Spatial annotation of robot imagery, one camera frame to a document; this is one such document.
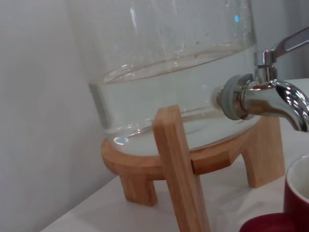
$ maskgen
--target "water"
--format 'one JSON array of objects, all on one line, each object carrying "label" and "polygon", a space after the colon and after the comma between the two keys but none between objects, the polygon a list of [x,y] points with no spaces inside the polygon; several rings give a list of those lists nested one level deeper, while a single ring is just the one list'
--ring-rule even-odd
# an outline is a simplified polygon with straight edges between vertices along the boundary
[{"label": "water", "polygon": [[117,149],[134,155],[157,154],[152,121],[160,107],[180,106],[189,147],[205,146],[248,128],[253,122],[227,119],[215,95],[237,74],[253,73],[253,47],[226,43],[169,62],[110,72],[90,84],[102,125]]}]

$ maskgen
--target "glass jar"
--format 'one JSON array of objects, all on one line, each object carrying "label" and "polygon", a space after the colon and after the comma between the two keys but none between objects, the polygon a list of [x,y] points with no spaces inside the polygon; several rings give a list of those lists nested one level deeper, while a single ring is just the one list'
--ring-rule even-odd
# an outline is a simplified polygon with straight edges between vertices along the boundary
[{"label": "glass jar", "polygon": [[109,141],[133,155],[158,153],[152,121],[178,104],[190,149],[256,122],[232,121],[215,97],[254,72],[247,0],[68,0],[73,33]]}]

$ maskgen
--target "chrome faucet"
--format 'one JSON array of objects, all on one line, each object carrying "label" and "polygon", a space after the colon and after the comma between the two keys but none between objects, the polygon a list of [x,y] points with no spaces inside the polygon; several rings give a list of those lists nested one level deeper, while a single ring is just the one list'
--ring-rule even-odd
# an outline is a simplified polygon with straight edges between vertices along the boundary
[{"label": "chrome faucet", "polygon": [[232,120],[253,115],[278,116],[295,130],[309,132],[309,100],[294,85],[277,79],[277,58],[309,43],[309,28],[282,40],[271,50],[255,54],[255,76],[234,76],[217,95],[217,103]]}]

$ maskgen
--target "white countertop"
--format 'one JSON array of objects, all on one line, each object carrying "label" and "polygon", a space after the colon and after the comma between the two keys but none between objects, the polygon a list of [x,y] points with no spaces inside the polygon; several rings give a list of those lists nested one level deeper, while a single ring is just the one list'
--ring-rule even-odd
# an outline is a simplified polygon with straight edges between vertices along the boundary
[{"label": "white countertop", "polygon": [[[296,132],[285,119],[281,131],[286,167],[309,147],[309,133]],[[238,232],[258,215],[282,212],[284,177],[254,189],[248,186],[240,156],[232,166],[201,176],[212,232]],[[166,181],[155,181],[158,204],[125,200],[119,177],[49,225],[42,232],[178,232]]]}]

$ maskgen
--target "wooden stand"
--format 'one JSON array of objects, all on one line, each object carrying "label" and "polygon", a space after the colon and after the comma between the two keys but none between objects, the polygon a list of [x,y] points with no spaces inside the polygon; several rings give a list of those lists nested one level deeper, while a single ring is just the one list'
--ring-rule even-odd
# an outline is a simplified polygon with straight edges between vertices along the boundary
[{"label": "wooden stand", "polygon": [[166,180],[181,232],[210,232],[199,176],[230,166],[242,154],[248,183],[257,188],[285,174],[278,118],[262,117],[241,135],[200,150],[189,151],[178,106],[159,109],[153,123],[158,156],[133,156],[107,140],[105,165],[120,175],[126,199],[153,206],[154,180]]}]

